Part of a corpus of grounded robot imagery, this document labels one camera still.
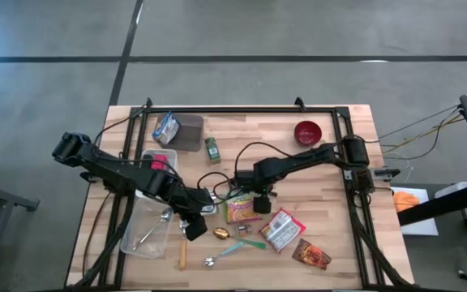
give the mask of gray floor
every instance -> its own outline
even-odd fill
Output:
[[[0,1],[0,56],[120,55],[134,5]],[[131,54],[467,54],[467,0],[146,0]],[[94,136],[101,129],[117,69],[0,64],[0,188],[41,200],[36,213],[12,217],[0,251],[0,290],[62,286],[88,186],[50,153],[64,131]],[[370,104],[384,134],[455,105],[465,93],[467,62],[131,64],[118,104],[147,97],[158,105],[290,104],[300,96],[309,104]],[[424,152],[432,139],[398,152]],[[436,149],[411,166],[410,183],[467,181],[465,123],[442,130]],[[445,283],[455,276],[448,251],[409,246],[409,256],[418,284],[452,288]]]

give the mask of plastic bin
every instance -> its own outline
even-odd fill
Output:
[[[145,155],[166,155],[167,162],[178,170],[178,157],[174,150],[170,149],[153,149],[145,150],[142,157]],[[142,256],[147,259],[155,259],[165,253],[167,246],[167,237],[169,235],[170,223],[174,215],[168,220],[160,223],[154,231],[145,239],[145,241],[133,250],[140,239],[149,232],[158,222],[160,222],[161,213],[169,208],[167,204],[156,202],[149,199],[141,191],[136,191],[136,201],[131,214],[131,219],[127,225],[126,232],[123,235],[120,249],[133,256]]]

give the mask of snack bag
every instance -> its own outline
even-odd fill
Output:
[[[292,257],[304,264],[319,267],[322,270],[326,270],[328,264],[331,263],[329,255],[304,239],[300,239],[300,243],[298,243]]]
[[[237,195],[226,201],[226,223],[262,220],[262,217],[253,212],[253,196],[250,193]]]
[[[178,133],[179,122],[172,112],[168,112],[167,115],[156,124],[156,128],[152,133],[152,138],[159,144],[167,145],[172,138]]]
[[[302,223],[281,208],[260,233],[275,247],[276,251],[281,253],[284,247],[305,229]]]

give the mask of wooden tabletop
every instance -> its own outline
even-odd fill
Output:
[[[354,133],[365,140],[376,140],[370,106],[349,105],[349,110]],[[130,106],[110,107],[105,126],[126,118],[129,112]],[[178,151],[178,172],[189,187],[194,187],[197,180],[210,171],[221,171],[232,177],[235,157],[250,142],[264,141],[288,153],[304,151],[293,140],[294,126],[304,120],[314,121],[321,126],[323,136],[320,143],[335,141],[330,114],[202,114],[202,116],[204,137],[215,137],[221,154],[221,163],[209,165],[204,146],[199,152]],[[150,135],[157,118],[157,114],[149,114],[144,149],[159,148]],[[138,130],[139,125],[136,125],[134,137],[137,136]],[[102,136],[101,149],[117,156],[122,151],[125,133],[126,122],[108,130]],[[133,140],[131,153],[135,152],[135,145],[136,142]],[[370,167],[383,166],[379,144],[366,146],[371,159]],[[279,153],[270,148],[254,145],[243,153],[238,168],[248,170],[258,160],[279,156]],[[222,180],[221,177],[212,176],[205,180],[204,185],[211,187]],[[376,185],[388,187],[384,182],[377,182]],[[235,244],[233,239],[221,241],[212,235],[212,230],[216,227],[225,227],[233,233],[235,226],[226,225],[222,214],[211,215],[206,217],[208,232],[195,241],[188,242],[187,266],[184,271],[180,271],[178,262],[182,236],[178,228],[178,220],[173,220],[163,257],[155,260],[133,255],[126,257],[122,288],[132,290],[361,288],[340,169],[334,165],[318,165],[290,174],[286,179],[275,184],[275,191],[278,197],[272,210],[276,211],[282,207],[306,226],[305,232],[294,239],[282,253],[278,254],[271,245],[268,245],[269,248],[264,251],[255,247],[243,247],[235,254],[218,261],[213,268],[203,266],[206,257],[217,255]],[[101,184],[91,185],[68,274],[68,285],[82,277],[84,247],[96,211],[106,195],[107,191]],[[371,212],[379,248],[399,274],[405,280],[413,282],[390,191],[376,190],[371,196]],[[111,200],[105,206],[93,235],[89,248],[88,267],[104,246],[111,210],[110,202]],[[254,230],[258,230],[270,217],[271,215],[266,215],[263,221],[254,223]],[[299,263],[291,258],[300,238],[316,245],[332,257],[327,271]],[[252,234],[247,239],[264,242],[259,233]],[[370,253],[366,247],[365,251],[367,267],[373,279]],[[117,253],[118,247],[111,257],[109,267],[111,281],[114,278]]]

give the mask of wooden spoon handle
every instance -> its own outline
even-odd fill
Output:
[[[181,270],[186,268],[186,238],[182,241],[182,254],[179,258],[179,268]]]

